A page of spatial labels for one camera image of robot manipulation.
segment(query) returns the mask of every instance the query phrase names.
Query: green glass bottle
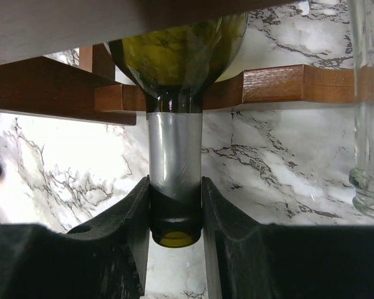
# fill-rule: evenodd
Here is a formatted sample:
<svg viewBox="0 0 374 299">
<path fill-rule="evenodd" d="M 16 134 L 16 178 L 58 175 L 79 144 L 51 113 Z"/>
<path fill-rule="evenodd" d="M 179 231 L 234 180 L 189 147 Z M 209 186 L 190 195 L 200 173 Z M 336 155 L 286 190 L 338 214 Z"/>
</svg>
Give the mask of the green glass bottle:
<svg viewBox="0 0 374 299">
<path fill-rule="evenodd" d="M 236 56 L 247 14 L 108 43 L 119 69 L 143 91 L 150 138 L 150 229 L 165 247 L 198 241 L 202 229 L 204 93 Z"/>
</svg>

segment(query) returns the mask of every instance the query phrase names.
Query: marble countertop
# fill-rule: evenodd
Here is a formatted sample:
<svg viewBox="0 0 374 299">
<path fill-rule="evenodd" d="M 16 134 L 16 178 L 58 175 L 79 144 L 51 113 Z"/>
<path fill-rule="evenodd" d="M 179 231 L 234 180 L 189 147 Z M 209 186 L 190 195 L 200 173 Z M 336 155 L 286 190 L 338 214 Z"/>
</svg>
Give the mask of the marble countertop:
<svg viewBox="0 0 374 299">
<path fill-rule="evenodd" d="M 77 50 L 50 57 L 79 61 Z M 301 1 L 252 12 L 225 76 L 352 63 L 346 2 Z M 262 223 L 374 224 L 352 206 L 353 141 L 352 107 L 206 112 L 203 175 Z M 65 232 L 121 200 L 148 174 L 145 116 L 122 127 L 0 113 L 0 162 L 0 223 L 38 222 Z M 207 298 L 202 240 L 177 250 L 150 243 L 146 298 Z"/>
</svg>

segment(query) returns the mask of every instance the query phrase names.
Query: curved wooden notch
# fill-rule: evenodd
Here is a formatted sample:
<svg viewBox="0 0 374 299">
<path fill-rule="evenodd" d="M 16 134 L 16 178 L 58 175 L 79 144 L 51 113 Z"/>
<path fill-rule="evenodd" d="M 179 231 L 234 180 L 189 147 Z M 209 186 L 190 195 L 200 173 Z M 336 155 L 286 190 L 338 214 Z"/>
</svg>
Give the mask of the curved wooden notch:
<svg viewBox="0 0 374 299">
<path fill-rule="evenodd" d="M 205 95 L 204 109 L 241 104 L 306 101 L 353 103 L 352 70 L 329 70 L 309 65 L 290 65 L 246 70 L 216 82 Z M 112 85 L 95 89 L 98 112 L 145 111 L 142 92 L 134 85 Z"/>
</svg>

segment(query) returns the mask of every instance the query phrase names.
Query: bottle mouth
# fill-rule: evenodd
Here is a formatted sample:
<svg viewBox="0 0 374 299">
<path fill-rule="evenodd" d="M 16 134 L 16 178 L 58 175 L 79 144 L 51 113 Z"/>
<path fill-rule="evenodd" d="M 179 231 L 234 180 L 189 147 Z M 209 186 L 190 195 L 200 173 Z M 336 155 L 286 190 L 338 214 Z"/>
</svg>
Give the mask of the bottle mouth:
<svg viewBox="0 0 374 299">
<path fill-rule="evenodd" d="M 164 235 L 156 234 L 152 232 L 152 237 L 155 243 L 160 246 L 168 248 L 183 248 L 194 243 L 197 243 L 201 237 L 201 231 L 195 232 L 194 234 L 187 234 L 185 232 L 168 232 Z"/>
</svg>

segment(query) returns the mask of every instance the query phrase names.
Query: clear glass bottle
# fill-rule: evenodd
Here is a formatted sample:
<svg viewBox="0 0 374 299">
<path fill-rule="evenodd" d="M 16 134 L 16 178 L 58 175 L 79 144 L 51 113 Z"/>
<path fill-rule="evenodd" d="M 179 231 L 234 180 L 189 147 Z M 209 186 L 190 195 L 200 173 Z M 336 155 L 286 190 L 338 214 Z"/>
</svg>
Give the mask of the clear glass bottle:
<svg viewBox="0 0 374 299">
<path fill-rule="evenodd" d="M 204 93 L 236 56 L 246 26 L 247 14 L 238 14 L 108 43 L 145 95 L 150 229 L 162 246 L 184 247 L 201 236 Z"/>
<path fill-rule="evenodd" d="M 374 218 L 374 0 L 349 0 L 355 61 L 353 205 Z"/>
</svg>

